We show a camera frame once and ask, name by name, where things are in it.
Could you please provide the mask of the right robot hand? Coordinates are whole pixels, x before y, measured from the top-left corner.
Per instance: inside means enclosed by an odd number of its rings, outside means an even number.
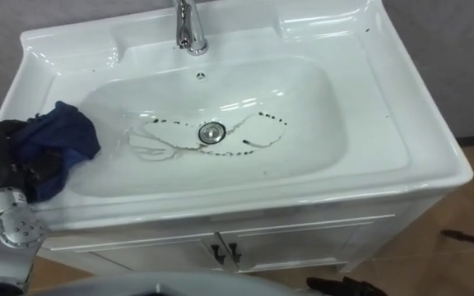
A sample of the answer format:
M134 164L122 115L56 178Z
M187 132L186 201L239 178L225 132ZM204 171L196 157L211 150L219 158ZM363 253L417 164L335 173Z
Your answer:
M312 290L332 296L388 296L380 288L366 281L354 280L344 276L342 280L326 280L309 277L306 284Z

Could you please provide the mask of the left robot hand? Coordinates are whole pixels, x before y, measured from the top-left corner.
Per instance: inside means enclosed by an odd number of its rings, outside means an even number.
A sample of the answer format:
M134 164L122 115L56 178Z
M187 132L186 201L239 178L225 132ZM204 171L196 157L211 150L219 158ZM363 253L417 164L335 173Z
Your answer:
M20 120L0 122L0 189L22 192L29 203L36 203L40 201L37 187L62 172L63 157L56 150L46 150L24 163L17 160L11 138L29 125Z

